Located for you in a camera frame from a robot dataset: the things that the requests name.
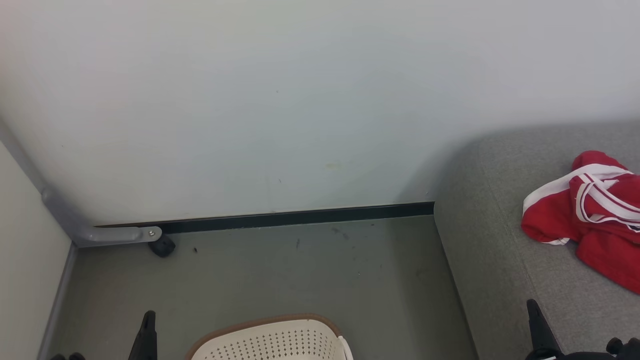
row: black baseboard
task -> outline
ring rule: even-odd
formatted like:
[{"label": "black baseboard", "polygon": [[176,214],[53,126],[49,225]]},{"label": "black baseboard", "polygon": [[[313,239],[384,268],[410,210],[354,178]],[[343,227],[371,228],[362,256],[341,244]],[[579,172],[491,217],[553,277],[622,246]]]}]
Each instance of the black baseboard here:
[{"label": "black baseboard", "polygon": [[164,234],[177,234],[192,233],[195,231],[243,229],[247,227],[269,227],[318,224],[322,222],[371,220],[377,218],[414,217],[418,215],[433,215],[433,202],[363,206],[361,208],[292,211],[288,213],[241,215],[236,217],[196,218],[162,222],[146,222],[143,224],[111,225],[109,227],[158,226],[162,229]]}]

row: red clothing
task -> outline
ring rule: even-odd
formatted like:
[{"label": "red clothing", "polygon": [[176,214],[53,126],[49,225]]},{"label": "red clothing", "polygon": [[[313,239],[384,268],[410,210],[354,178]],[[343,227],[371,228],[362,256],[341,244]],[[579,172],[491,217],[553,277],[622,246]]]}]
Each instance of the red clothing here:
[{"label": "red clothing", "polygon": [[576,241],[579,259],[640,293],[640,176],[600,151],[572,170],[527,196],[522,229],[551,245]]}]

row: perforated basket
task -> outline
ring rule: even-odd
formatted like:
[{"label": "perforated basket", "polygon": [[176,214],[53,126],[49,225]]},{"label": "perforated basket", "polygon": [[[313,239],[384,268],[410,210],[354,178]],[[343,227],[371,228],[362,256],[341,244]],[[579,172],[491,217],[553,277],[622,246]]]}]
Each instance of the perforated basket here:
[{"label": "perforated basket", "polygon": [[329,319],[315,314],[267,318],[214,331],[198,340],[186,360],[353,360]]}]

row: white panel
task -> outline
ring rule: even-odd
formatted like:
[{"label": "white panel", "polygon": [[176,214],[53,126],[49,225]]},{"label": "white panel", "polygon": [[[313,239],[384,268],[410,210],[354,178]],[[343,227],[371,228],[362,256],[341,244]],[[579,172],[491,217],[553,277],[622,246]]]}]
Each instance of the white panel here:
[{"label": "white panel", "polygon": [[640,116],[638,0],[6,0],[0,30],[7,122],[100,224],[432,199],[475,136]]},{"label": "white panel", "polygon": [[0,359],[35,359],[71,241],[0,143]]}]

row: gray fabric upholstery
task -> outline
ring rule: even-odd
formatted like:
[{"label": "gray fabric upholstery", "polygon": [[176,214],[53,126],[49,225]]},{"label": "gray fabric upholstery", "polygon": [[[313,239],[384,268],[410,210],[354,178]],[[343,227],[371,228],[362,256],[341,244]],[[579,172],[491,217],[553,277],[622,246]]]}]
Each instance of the gray fabric upholstery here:
[{"label": "gray fabric upholstery", "polygon": [[520,229],[522,201],[600,150],[640,174],[640,122],[546,127],[485,138],[453,163],[435,219],[481,360],[531,350],[525,301],[538,301],[565,352],[640,337],[640,296]]}]

